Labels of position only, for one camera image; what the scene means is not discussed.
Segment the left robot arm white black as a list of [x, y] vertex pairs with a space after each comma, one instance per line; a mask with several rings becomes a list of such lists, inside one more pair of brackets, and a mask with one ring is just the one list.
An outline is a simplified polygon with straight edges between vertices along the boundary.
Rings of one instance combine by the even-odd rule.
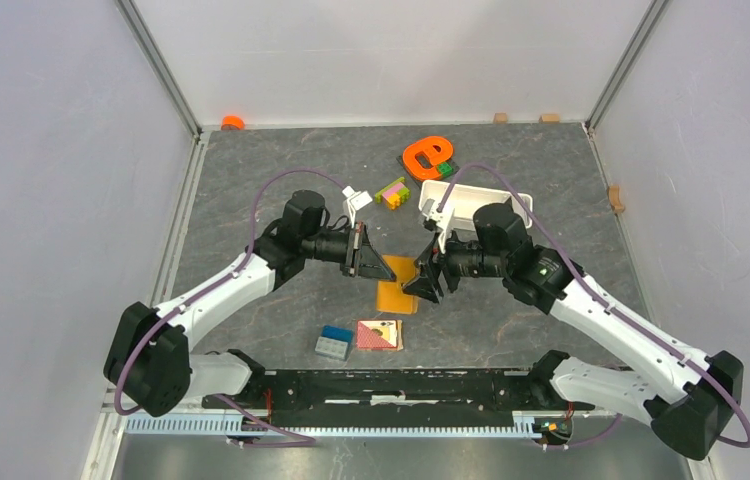
[[153, 417], [185, 399], [228, 394], [241, 407], [257, 405], [265, 381], [243, 354], [198, 355], [195, 345], [235, 312], [286, 284], [307, 261], [333, 263], [346, 277], [392, 281], [393, 270], [374, 249], [359, 210], [372, 203], [366, 191], [343, 190], [340, 224], [328, 223], [322, 195], [298, 190], [280, 218], [251, 248], [214, 276], [156, 306], [135, 302], [122, 313], [103, 375], [136, 409]]

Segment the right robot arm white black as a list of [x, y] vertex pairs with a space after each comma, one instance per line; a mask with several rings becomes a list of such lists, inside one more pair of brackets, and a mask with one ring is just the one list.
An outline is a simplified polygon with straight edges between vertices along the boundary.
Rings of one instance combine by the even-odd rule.
[[617, 302], [558, 250], [535, 244], [508, 203], [478, 208], [470, 221], [477, 237], [468, 241], [453, 230], [447, 208], [428, 200], [420, 211], [434, 237], [405, 293], [437, 303], [464, 278], [499, 278], [517, 301], [586, 334], [626, 366], [614, 370], [549, 351], [530, 372], [536, 405], [553, 408], [565, 400], [603, 407], [649, 426], [692, 460], [705, 459], [725, 439], [742, 399], [744, 365], [735, 355], [709, 355]]

